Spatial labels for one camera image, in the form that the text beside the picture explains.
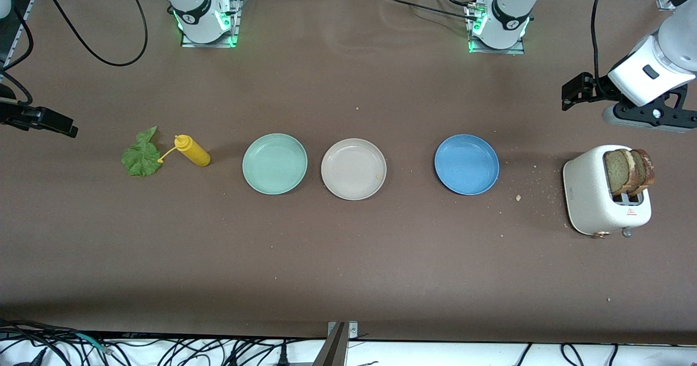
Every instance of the white floor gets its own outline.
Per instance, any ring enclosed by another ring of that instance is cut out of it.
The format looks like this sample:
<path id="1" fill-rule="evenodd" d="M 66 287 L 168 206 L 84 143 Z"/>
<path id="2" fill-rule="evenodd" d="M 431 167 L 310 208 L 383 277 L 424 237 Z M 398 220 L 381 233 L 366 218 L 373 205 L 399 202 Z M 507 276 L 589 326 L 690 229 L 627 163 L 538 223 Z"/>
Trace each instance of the white floor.
<path id="1" fill-rule="evenodd" d="M 132 344 L 146 344 L 150 340 L 130 340 Z M 201 348 L 209 343 L 209 340 L 200 340 L 192 344 L 194 348 Z M 280 343 L 278 340 L 266 341 L 269 344 Z M 7 348 L 12 341 L 0 342 L 0 351 Z M 323 341 L 312 340 L 289 344 L 288 357 L 291 363 L 311 363 L 314 361 Z M 229 342 L 223 349 L 212 349 L 206 352 L 210 357 L 210 364 L 221 364 L 234 345 Z M 172 348 L 168 342 L 157 342 L 145 347 L 120 346 L 129 356 L 133 366 L 155 366 L 162 359 L 162 355 Z M 467 365 L 467 366 L 513 366 L 518 362 L 526 344 L 496 344 L 496 343 L 433 343 L 433 342 L 386 342 L 386 341 L 352 341 L 349 343 L 346 366 L 365 366 L 375 363 L 376 366 L 408 366 L 408 365 Z M 575 346 L 583 359 L 585 366 L 606 366 L 610 359 L 613 347 L 610 345 L 577 344 Z M 60 348 L 68 356 L 71 364 L 80 364 L 80 358 L 75 351 L 68 350 L 65 345 Z M 263 350 L 249 350 L 239 362 L 244 361 L 255 353 Z M 0 355 L 0 364 L 12 365 L 20 362 L 30 362 L 33 356 L 40 351 L 28 342 L 20 343 Z M 90 354 L 93 365 L 102 364 L 98 361 L 97 350 Z M 279 358 L 279 349 L 274 350 L 263 361 L 263 366 L 276 364 Z M 179 364 L 188 358 L 192 351 L 182 351 L 170 364 Z M 567 356 L 575 363 L 577 359 L 572 351 L 567 349 Z M 253 358 L 246 366 L 256 366 L 261 356 Z M 691 366 L 697 363 L 697 348 L 675 346 L 620 346 L 613 366 Z M 527 366 L 569 366 L 560 353 L 559 344 L 534 344 L 525 357 L 523 365 Z M 47 351 L 42 366 L 65 366 L 55 355 Z M 209 359 L 199 357 L 191 359 L 186 366 L 209 366 Z"/>

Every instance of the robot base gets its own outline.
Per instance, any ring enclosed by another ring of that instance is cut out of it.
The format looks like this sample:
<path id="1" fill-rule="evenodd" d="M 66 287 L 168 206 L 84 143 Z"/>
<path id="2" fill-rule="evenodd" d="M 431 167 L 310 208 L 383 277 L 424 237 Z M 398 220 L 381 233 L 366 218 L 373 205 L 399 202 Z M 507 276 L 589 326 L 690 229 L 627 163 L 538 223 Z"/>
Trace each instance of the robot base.
<path id="1" fill-rule="evenodd" d="M 242 11 L 240 8 L 244 4 L 244 0 L 230 0 L 229 10 L 236 13 L 227 16 L 230 23 L 229 31 L 223 33 L 220 38 L 207 44 L 200 44 L 189 39 L 182 31 L 181 46 L 182 47 L 201 47 L 201 48 L 231 48 L 237 46 L 237 36 L 240 33 L 240 24 L 242 22 Z"/>
<path id="2" fill-rule="evenodd" d="M 523 48 L 523 39 L 520 38 L 516 42 L 515 45 L 511 46 L 510 48 L 503 48 L 503 49 L 498 49 L 498 48 L 491 48 L 489 46 L 486 46 L 481 39 L 479 39 L 475 34 L 473 34 L 473 30 L 475 29 L 475 26 L 480 23 L 481 21 L 481 14 L 482 12 L 485 11 L 485 5 L 484 5 L 485 0 L 477 0 L 476 3 L 472 3 L 467 7 L 464 7 L 465 10 L 465 16 L 475 16 L 478 20 L 468 20 L 467 21 L 467 36 L 469 38 L 469 51 L 470 53 L 493 53 L 493 54 L 525 54 L 525 49 Z"/>

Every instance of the blue plate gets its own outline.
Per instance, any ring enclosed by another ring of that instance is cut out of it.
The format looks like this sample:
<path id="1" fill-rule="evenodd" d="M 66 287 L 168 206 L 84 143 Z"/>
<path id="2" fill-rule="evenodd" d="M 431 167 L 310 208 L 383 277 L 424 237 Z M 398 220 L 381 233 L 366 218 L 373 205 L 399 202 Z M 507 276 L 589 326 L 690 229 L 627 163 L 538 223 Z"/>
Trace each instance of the blue plate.
<path id="1" fill-rule="evenodd" d="M 446 138 L 436 151 L 436 173 L 455 193 L 480 194 L 498 178 L 498 158 L 493 148 L 479 137 L 455 135 Z"/>

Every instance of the mint green plate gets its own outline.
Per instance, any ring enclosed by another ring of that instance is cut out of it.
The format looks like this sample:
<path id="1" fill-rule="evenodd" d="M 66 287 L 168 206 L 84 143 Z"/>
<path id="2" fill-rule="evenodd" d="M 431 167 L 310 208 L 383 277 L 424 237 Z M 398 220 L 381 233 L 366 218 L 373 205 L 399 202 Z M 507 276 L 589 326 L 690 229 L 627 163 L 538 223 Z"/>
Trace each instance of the mint green plate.
<path id="1" fill-rule="evenodd" d="M 289 135 L 272 133 L 247 148 L 242 174 L 257 192 L 281 194 L 298 186 L 307 171 L 303 144 Z"/>

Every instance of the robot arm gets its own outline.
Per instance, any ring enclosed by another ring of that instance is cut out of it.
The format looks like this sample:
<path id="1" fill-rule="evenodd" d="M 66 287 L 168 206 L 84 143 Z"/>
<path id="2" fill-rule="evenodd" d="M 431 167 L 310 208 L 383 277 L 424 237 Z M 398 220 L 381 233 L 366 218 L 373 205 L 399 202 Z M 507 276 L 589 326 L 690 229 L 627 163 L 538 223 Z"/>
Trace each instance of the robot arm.
<path id="1" fill-rule="evenodd" d="M 697 111 L 682 108 L 687 83 L 697 73 L 697 0 L 671 1 L 675 13 L 642 38 L 607 76 L 594 78 L 584 72 L 566 83 L 562 110 L 585 101 L 614 100 L 619 103 L 603 112 L 611 124 L 673 132 L 697 127 Z M 670 96 L 677 96 L 675 106 L 665 104 Z"/>
<path id="2" fill-rule="evenodd" d="M 481 23 L 473 36 L 490 48 L 510 48 L 525 34 L 530 11 L 537 0 L 478 0 L 484 5 Z"/>
<path id="3" fill-rule="evenodd" d="M 191 41 L 207 44 L 230 31 L 230 21 L 225 15 L 230 11 L 230 0 L 169 0 L 169 3 L 179 29 Z"/>

